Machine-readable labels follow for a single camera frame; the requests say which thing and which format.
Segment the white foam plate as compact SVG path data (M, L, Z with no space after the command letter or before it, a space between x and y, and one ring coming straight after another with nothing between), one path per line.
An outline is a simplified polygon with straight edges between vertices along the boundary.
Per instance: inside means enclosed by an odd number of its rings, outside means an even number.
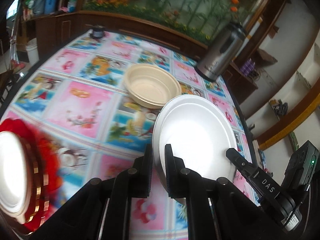
M196 95L179 95L161 109L153 127L152 150L155 169L163 187L165 146L181 158L187 168L203 178L225 177L232 181L236 168L226 151L237 148L235 135L225 115L209 100Z

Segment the white foam bowl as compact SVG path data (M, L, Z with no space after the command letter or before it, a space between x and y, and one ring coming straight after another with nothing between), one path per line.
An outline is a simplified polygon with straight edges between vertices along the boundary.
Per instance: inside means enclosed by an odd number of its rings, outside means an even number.
M10 131L1 132L1 211L20 224L27 222L31 199L30 146Z

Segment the beige ribbed bowl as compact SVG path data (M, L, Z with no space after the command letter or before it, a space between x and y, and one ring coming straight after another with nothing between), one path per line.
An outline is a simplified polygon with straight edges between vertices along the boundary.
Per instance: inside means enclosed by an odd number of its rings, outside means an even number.
M161 109L182 94L180 83L173 75L146 63L133 64L126 70L124 86L134 102L149 109Z

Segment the red glass plate with sticker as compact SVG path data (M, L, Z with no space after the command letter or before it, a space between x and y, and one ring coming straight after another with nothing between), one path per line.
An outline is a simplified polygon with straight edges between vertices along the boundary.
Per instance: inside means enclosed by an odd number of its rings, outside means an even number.
M26 223L20 224L3 211L6 227L23 235L38 229L54 212L52 200L62 186L62 178L58 175L59 158L54 152L52 143L38 131L35 126L21 119L7 118L1 122L1 132L10 131L20 136L30 146L28 160L31 168L31 199L25 214Z

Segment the colourful patterned tablecloth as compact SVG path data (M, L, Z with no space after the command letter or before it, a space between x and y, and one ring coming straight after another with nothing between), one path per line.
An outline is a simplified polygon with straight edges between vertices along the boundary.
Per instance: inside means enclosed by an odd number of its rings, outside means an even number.
M223 78L211 83L194 70L194 60L138 38L84 33L34 65L1 104L1 119L20 119L47 151L52 188L47 220L86 182L112 179L129 168L152 141L158 111L135 103L124 86L136 63L161 67L184 94L212 102L228 120L236 148L251 158L252 143L240 107Z

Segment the stainless steel thermos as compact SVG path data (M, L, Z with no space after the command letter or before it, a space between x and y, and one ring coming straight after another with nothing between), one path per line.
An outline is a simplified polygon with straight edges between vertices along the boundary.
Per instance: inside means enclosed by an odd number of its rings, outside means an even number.
M195 66L197 74L214 82L226 70L245 38L243 26L237 22L229 22L213 39L205 56Z

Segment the white plastic bucket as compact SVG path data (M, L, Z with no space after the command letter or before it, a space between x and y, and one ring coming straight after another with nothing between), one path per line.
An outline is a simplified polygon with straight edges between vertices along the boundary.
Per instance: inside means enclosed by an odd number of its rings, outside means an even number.
M33 38L30 40L27 45L25 46L25 49L27 51L29 63L31 66L36 64L39 61L39 52L37 49L37 39Z

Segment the small black jar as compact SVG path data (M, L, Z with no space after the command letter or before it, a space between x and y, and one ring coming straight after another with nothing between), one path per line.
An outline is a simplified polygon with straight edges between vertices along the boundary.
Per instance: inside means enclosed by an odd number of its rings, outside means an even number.
M103 25L91 25L87 24L88 27L90 27L89 36L93 39L101 39L105 37L105 27Z

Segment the dark wooden cabinet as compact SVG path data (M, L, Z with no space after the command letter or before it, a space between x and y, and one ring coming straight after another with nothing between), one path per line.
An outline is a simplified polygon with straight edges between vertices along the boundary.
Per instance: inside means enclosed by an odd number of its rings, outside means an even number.
M55 12L26 21L19 12L14 24L17 44L26 46L29 40L36 38L39 56L42 59L92 26L102 25L108 31L155 42L195 60L203 57L208 48L204 43L158 23L112 12L84 10L83 2L84 0L77 0L75 12Z

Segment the blue plastic jug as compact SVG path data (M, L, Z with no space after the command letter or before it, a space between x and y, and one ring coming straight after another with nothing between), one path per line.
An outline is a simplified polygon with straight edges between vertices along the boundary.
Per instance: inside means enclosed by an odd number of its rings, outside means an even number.
M51 14L56 9L56 2L57 0L46 0L44 6L44 14Z

